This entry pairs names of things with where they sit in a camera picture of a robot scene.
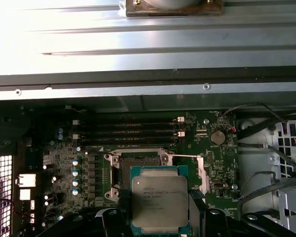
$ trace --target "wire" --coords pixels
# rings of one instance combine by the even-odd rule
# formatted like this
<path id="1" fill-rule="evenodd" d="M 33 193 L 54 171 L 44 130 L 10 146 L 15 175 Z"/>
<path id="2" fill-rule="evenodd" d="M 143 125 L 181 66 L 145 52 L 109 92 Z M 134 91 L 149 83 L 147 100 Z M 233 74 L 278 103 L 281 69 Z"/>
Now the wire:
<path id="1" fill-rule="evenodd" d="M 10 199 L 6 199 L 6 198 L 1 198 L 0 201 L 6 201 L 8 202 L 10 205 L 11 205 L 11 208 L 12 208 L 12 213 L 13 214 L 16 214 L 16 215 L 19 215 L 19 216 L 23 216 L 23 217 L 28 217 L 28 218 L 31 218 L 31 219 L 36 219 L 35 217 L 32 217 L 30 215 L 27 215 L 27 214 L 24 214 L 24 213 L 19 213 L 15 210 L 15 205 L 14 205 L 14 202 Z"/>
<path id="2" fill-rule="evenodd" d="M 258 148 L 258 149 L 264 149 L 264 145 L 262 144 L 248 144 L 248 143 L 238 143 L 239 147 L 248 147 L 248 148 Z M 293 166 L 296 169 L 296 162 L 293 161 L 289 156 L 285 155 L 283 152 L 279 151 L 278 149 L 272 147 L 272 146 L 266 146 L 266 149 L 269 149 L 276 154 L 279 155 L 284 161 L 286 161 L 287 164 Z"/>
<path id="3" fill-rule="evenodd" d="M 51 213 L 49 213 L 49 214 L 47 214 L 46 216 L 45 216 L 45 218 L 47 218 L 47 219 L 52 219 L 52 217 L 48 217 L 48 216 L 50 216 L 50 215 L 55 215 L 55 217 L 57 217 L 57 214 L 55 213 L 55 212 L 51 212 Z"/>
<path id="4" fill-rule="evenodd" d="M 279 183 L 271 184 L 271 185 L 266 186 L 264 188 L 253 191 L 252 193 L 250 193 L 249 195 L 244 197 L 242 200 L 238 201 L 238 203 L 237 203 L 238 218 L 239 219 L 241 218 L 241 216 L 242 216 L 242 207 L 246 202 L 248 202 L 248 201 L 250 201 L 250 200 L 252 200 L 254 198 L 257 198 L 259 196 L 262 196 L 264 194 L 267 194 L 269 192 L 272 192 L 272 191 L 275 191 L 275 190 L 278 190 L 278 189 L 282 189 L 282 188 L 286 188 L 286 187 L 289 187 L 289 186 L 293 186 L 293 185 L 296 185 L 296 177 L 290 178 L 290 179 L 285 180 L 285 181 L 280 181 Z"/>
<path id="5" fill-rule="evenodd" d="M 271 174 L 272 175 L 272 182 L 275 183 L 275 180 L 276 180 L 276 173 L 274 171 L 257 171 L 257 172 L 254 172 L 253 174 L 251 174 L 242 184 L 242 189 L 240 191 L 240 195 L 242 195 L 242 190 L 243 190 L 243 187 L 246 186 L 248 184 L 248 182 L 254 178 L 255 176 L 259 175 L 259 174 Z"/>
<path id="6" fill-rule="evenodd" d="M 267 211 L 256 211 L 255 213 L 263 216 L 268 215 L 278 220 L 280 219 L 280 212 L 275 209 L 269 209 Z"/>
<path id="7" fill-rule="evenodd" d="M 236 132 L 237 129 L 235 128 L 235 126 L 233 126 L 226 118 L 227 114 L 234 111 L 234 110 L 238 110 L 244 107 L 248 107 L 248 106 L 263 106 L 265 107 L 271 114 L 273 114 L 279 121 L 283 122 L 284 124 L 287 124 L 287 121 L 285 119 L 283 119 L 281 116 L 279 116 L 276 112 L 274 112 L 270 107 L 268 107 L 266 104 L 264 103 L 249 103 L 249 104 L 244 104 L 244 105 L 238 105 L 235 106 L 233 108 L 230 108 L 229 110 L 227 110 L 225 113 L 223 113 L 222 115 L 222 119 L 224 120 L 224 122 L 231 128 L 231 130 L 233 132 Z"/>
<path id="8" fill-rule="evenodd" d="M 291 113 L 283 116 L 286 120 L 296 120 L 296 113 Z M 268 118 L 256 125 L 250 126 L 237 134 L 238 140 L 244 139 L 246 137 L 252 136 L 265 128 L 271 127 L 277 122 L 280 122 L 278 118 Z"/>
<path id="9" fill-rule="evenodd" d="M 278 154 L 284 161 L 286 161 L 287 164 L 290 164 L 291 166 L 293 166 L 294 168 L 296 168 L 296 162 L 292 160 L 292 158 L 290 158 L 289 156 L 285 155 L 283 152 L 279 151 L 278 149 L 272 147 L 272 146 L 268 146 L 268 148 L 275 152 L 276 154 Z"/>

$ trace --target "chip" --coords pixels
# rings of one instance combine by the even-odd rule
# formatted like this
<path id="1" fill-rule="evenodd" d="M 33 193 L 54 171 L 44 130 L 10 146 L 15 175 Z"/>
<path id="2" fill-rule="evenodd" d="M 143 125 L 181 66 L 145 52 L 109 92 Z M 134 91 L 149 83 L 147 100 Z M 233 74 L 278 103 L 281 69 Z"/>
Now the chip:
<path id="1" fill-rule="evenodd" d="M 142 234 L 182 234 L 188 225 L 187 178 L 175 166 L 163 167 L 132 167 L 141 169 L 131 185 L 132 224 Z"/>
<path id="2" fill-rule="evenodd" d="M 89 184 L 94 184 L 95 183 L 95 178 L 89 178 Z"/>
<path id="3" fill-rule="evenodd" d="M 145 158 L 124 158 L 121 161 L 121 179 L 122 189 L 130 188 L 130 167 L 132 166 L 158 166 L 160 165 L 160 157 Z"/>
<path id="4" fill-rule="evenodd" d="M 89 185 L 88 189 L 90 192 L 95 191 L 95 185 Z"/>
<path id="5" fill-rule="evenodd" d="M 95 176 L 95 171 L 94 170 L 89 170 L 88 175 L 89 176 Z"/>
<path id="6" fill-rule="evenodd" d="M 88 193 L 88 198 L 95 198 L 95 193 Z"/>
<path id="7" fill-rule="evenodd" d="M 95 157 L 88 157 L 89 162 L 95 162 Z"/>
<path id="8" fill-rule="evenodd" d="M 95 169 L 95 164 L 88 164 L 88 169 Z"/>

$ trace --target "green circuit board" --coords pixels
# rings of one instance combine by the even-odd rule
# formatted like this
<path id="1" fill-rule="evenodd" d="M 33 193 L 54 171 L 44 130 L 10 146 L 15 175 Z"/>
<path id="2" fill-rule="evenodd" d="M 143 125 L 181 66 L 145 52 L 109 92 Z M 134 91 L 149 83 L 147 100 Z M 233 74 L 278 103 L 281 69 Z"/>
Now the green circuit board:
<path id="1" fill-rule="evenodd" d="M 115 206 L 116 202 L 105 197 L 105 194 L 111 189 L 112 184 L 119 187 L 122 183 L 122 172 L 130 172 L 129 166 L 132 164 L 121 164 L 121 168 L 115 171 L 114 182 L 111 180 L 111 164 L 105 159 L 105 153 L 112 152 L 117 149 L 133 149 L 133 153 L 123 154 L 123 159 L 134 159 L 135 166 L 161 165 L 158 162 L 157 153 L 138 153 L 135 152 L 139 148 L 163 148 L 172 151 L 175 154 L 202 156 L 204 158 L 204 169 L 209 177 L 209 189 L 205 193 L 206 204 L 210 207 L 223 209 L 228 215 L 236 217 L 236 206 L 238 201 L 239 189 L 239 163 L 237 150 L 237 137 L 221 118 L 220 111 L 187 111 L 187 112 L 149 112 L 149 113 L 133 113 L 133 114 L 98 114 L 93 115 L 92 121 L 103 122 L 106 120 L 116 120 L 119 122 L 126 121 L 154 121 L 159 119 L 176 119 L 184 117 L 184 137 L 180 138 L 179 143 L 166 145 L 145 144 L 145 145 L 125 145 L 114 144 L 95 144 L 81 146 L 81 151 L 77 151 L 77 143 L 66 139 L 66 136 L 72 137 L 76 133 L 72 126 L 64 125 L 64 138 L 55 144 L 49 145 L 49 155 L 44 157 L 44 163 L 56 163 L 59 173 L 64 176 L 61 185 L 53 186 L 53 192 L 65 193 L 65 202 L 58 205 L 60 213 L 78 212 L 84 207 L 90 206 Z M 230 114 L 228 120 L 231 124 L 235 124 L 235 116 Z M 214 132 L 223 133 L 224 141 L 220 145 L 216 145 L 211 140 Z M 97 155 L 90 154 L 90 150 L 99 151 Z M 73 159 L 81 160 L 81 179 L 82 191 L 79 195 L 72 195 L 72 171 L 75 169 L 72 165 Z M 188 166 L 188 188 L 199 189 L 202 180 L 198 173 L 198 162 L 196 157 L 174 157 L 173 165 Z M 90 176 L 90 167 L 93 167 L 92 176 Z M 95 195 L 90 195 L 89 186 Z"/>

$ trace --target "black cable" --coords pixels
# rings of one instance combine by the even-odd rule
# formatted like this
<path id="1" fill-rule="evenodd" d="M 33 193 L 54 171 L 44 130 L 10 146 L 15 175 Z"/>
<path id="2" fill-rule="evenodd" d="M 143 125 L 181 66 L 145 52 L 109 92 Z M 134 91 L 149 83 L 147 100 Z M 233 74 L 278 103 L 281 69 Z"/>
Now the black cable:
<path id="1" fill-rule="evenodd" d="M 256 211 L 255 213 L 263 216 L 268 215 L 278 220 L 280 219 L 280 212 L 275 209 L 269 209 L 267 211 Z"/>
<path id="2" fill-rule="evenodd" d="M 257 171 L 257 172 L 254 172 L 253 174 L 251 174 L 242 184 L 242 187 L 241 187 L 241 191 L 240 191 L 240 195 L 242 195 L 242 190 L 243 188 L 247 185 L 247 183 L 253 178 L 253 177 L 256 177 L 257 175 L 259 174 L 266 174 L 266 175 L 269 175 L 271 174 L 272 175 L 272 182 L 275 183 L 275 180 L 276 180 L 276 173 L 274 171 Z"/>
<path id="3" fill-rule="evenodd" d="M 292 158 L 290 158 L 289 156 L 285 155 L 283 152 L 279 151 L 278 149 L 272 147 L 272 146 L 268 146 L 268 148 L 275 152 L 276 154 L 278 154 L 284 161 L 286 161 L 287 164 L 293 166 L 294 168 L 296 168 L 296 162 L 292 160 Z"/>
<path id="4" fill-rule="evenodd" d="M 229 121 L 226 118 L 226 115 L 234 110 L 238 110 L 241 109 L 243 107 L 248 107 L 248 106 L 263 106 L 265 107 L 271 114 L 273 114 L 277 119 L 279 119 L 281 122 L 287 124 L 287 121 L 285 119 L 283 119 L 281 116 L 279 116 L 276 112 L 274 112 L 270 107 L 268 107 L 266 104 L 264 103 L 249 103 L 249 104 L 244 104 L 244 105 L 238 105 L 235 106 L 233 108 L 230 108 L 229 110 L 225 111 L 225 113 L 223 113 L 222 115 L 222 119 L 224 120 L 224 122 L 235 132 L 236 128 L 229 123 Z"/>
<path id="5" fill-rule="evenodd" d="M 272 146 L 266 146 L 264 148 L 264 145 L 262 144 L 248 144 L 248 143 L 238 143 L 239 147 L 247 147 L 247 148 L 258 148 L 258 149 L 269 149 L 276 154 L 278 154 L 284 161 L 286 161 L 287 164 L 293 166 L 296 169 L 296 162 L 293 161 L 289 156 L 285 155 L 283 152 L 279 151 L 278 149 L 272 147 Z"/>
<path id="6" fill-rule="evenodd" d="M 238 218 L 239 219 L 241 218 L 241 216 L 242 216 L 242 207 L 246 202 L 248 202 L 248 201 L 250 201 L 250 200 L 252 200 L 254 198 L 260 197 L 260 196 L 262 196 L 264 194 L 267 194 L 269 192 L 272 192 L 272 191 L 275 191 L 275 190 L 278 190 L 278 189 L 282 189 L 282 188 L 286 188 L 286 187 L 289 187 L 289 186 L 293 186 L 293 185 L 296 185 L 296 177 L 290 178 L 290 179 L 285 180 L 285 181 L 280 181 L 279 183 L 271 184 L 271 185 L 266 186 L 264 188 L 253 191 L 252 193 L 250 193 L 249 195 L 247 195 L 246 197 L 244 197 L 243 199 L 238 201 L 238 203 L 237 203 Z"/>
<path id="7" fill-rule="evenodd" d="M 247 147 L 247 148 L 258 148 L 258 149 L 263 149 L 263 144 L 248 144 L 248 143 L 238 143 L 239 147 Z"/>
<path id="8" fill-rule="evenodd" d="M 283 118 L 286 120 L 296 120 L 296 113 L 287 114 L 287 115 L 283 116 Z M 252 136 L 252 135 L 262 131 L 265 128 L 273 126 L 274 124 L 276 124 L 278 122 L 280 122 L 280 120 L 278 118 L 268 118 L 258 124 L 250 126 L 250 127 L 246 128 L 245 130 L 238 132 L 238 134 L 237 134 L 238 140 Z"/>

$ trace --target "motherboard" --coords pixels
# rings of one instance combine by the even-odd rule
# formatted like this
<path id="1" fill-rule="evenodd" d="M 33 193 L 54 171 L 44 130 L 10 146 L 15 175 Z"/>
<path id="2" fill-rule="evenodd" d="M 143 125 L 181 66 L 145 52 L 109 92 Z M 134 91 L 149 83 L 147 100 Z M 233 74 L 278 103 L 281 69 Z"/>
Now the motherboard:
<path id="1" fill-rule="evenodd" d="M 235 125 L 233 114 L 226 119 Z M 133 167 L 171 166 L 185 167 L 187 189 L 200 190 L 209 207 L 236 217 L 237 137 L 220 111 L 86 112 L 58 123 L 45 144 L 46 216 L 114 207 L 120 191 L 132 188 Z"/>

